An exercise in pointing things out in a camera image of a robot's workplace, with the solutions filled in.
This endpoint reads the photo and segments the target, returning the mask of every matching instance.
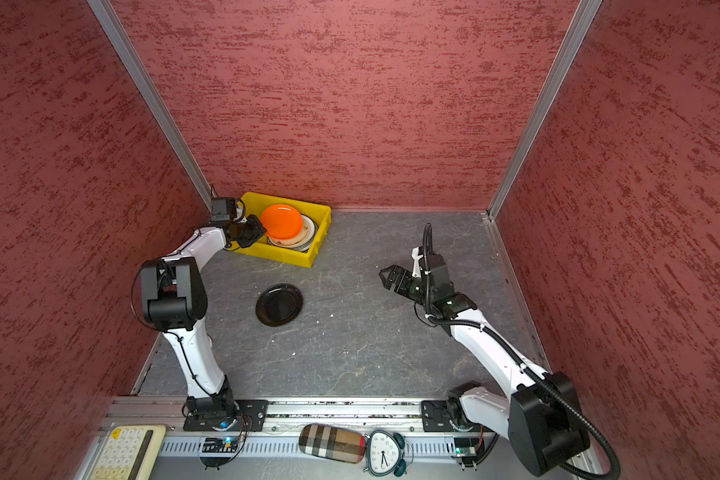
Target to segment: metal corner post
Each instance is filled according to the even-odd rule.
[[[120,23],[112,4],[109,0],[87,1],[88,5],[94,11],[99,24],[101,24],[101,27],[104,29],[104,33],[106,33],[106,36],[115,47],[117,54],[120,56],[120,60],[125,65],[126,70],[134,80],[142,96],[144,96],[144,101],[146,101],[146,104],[150,107],[150,110],[152,110],[155,120],[157,120],[160,128],[163,129],[163,133],[171,147],[173,147],[173,151],[176,152],[176,156],[181,161],[181,164],[184,166],[184,170],[186,170],[195,188],[197,188],[198,193],[200,193],[202,201],[205,202],[208,210],[210,210],[211,187],[208,180],[206,180],[202,174],[200,166],[195,161],[194,156],[192,156],[190,147],[181,136],[179,127],[176,125],[176,122],[173,121],[168,107],[165,105],[165,102],[163,102],[160,93],[152,82],[152,78],[150,78],[150,74],[146,71],[144,63],[142,63],[138,53],[136,53],[134,45],[130,42],[128,34],[125,32],[123,24]]]
[[[501,210],[501,206],[504,205],[504,201],[509,195],[512,183],[518,177],[520,168],[522,168],[530,147],[533,145],[536,135],[539,133],[539,129],[541,129],[541,125],[552,107],[552,103],[560,90],[560,86],[563,84],[563,80],[565,80],[568,70],[570,70],[571,64],[574,62],[574,58],[576,58],[576,53],[584,41],[586,31],[589,30],[601,2],[602,0],[581,0],[576,8],[568,31],[563,37],[563,42],[560,44],[554,62],[552,62],[547,80],[541,87],[534,110],[530,112],[528,122],[520,136],[518,147],[512,154],[509,165],[504,171],[504,176],[496,189],[496,194],[488,207],[488,218],[491,221],[496,221],[499,210]]]

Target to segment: yellow bin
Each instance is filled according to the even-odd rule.
[[[243,194],[242,201],[246,204],[246,215],[254,214],[259,218],[268,206],[275,204],[290,205],[296,208],[300,214],[311,218],[318,228],[317,233],[315,234],[315,239],[312,241],[312,245],[309,246],[309,250],[307,252],[295,252],[293,250],[288,250],[287,248],[269,245],[266,242],[265,235],[262,236],[258,242],[250,245],[250,247],[236,250],[237,253],[277,260],[278,262],[283,262],[284,264],[305,266],[307,268],[312,267],[312,264],[315,263],[315,257],[320,251],[320,245],[322,245],[322,241],[326,238],[326,234],[328,233],[328,226],[331,224],[330,206],[310,204],[298,200],[290,200],[288,198],[254,194],[253,192],[246,192]],[[232,248],[237,248],[237,242],[232,242]]]

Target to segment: beige calculator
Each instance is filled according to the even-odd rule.
[[[165,434],[162,425],[117,427],[106,437],[90,480],[147,480]]]

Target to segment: stack of plates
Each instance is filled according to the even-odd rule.
[[[307,227],[307,236],[304,237],[304,240],[298,242],[297,244],[288,246],[278,245],[276,241],[272,240],[269,237],[266,238],[266,242],[270,245],[279,246],[280,248],[287,248],[288,250],[307,252],[309,250],[309,247],[312,245],[312,242],[315,240],[315,235],[317,234],[317,225],[315,225],[315,222],[313,222],[312,219],[306,215],[302,215],[302,220],[304,220],[304,226]]]

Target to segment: red wall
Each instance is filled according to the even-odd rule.
[[[207,213],[85,1],[0,1],[0,478],[74,473],[154,340],[138,265]]]
[[[499,227],[624,478],[720,479],[720,2],[604,2]]]
[[[577,3],[113,0],[221,194],[436,210],[488,206]]]

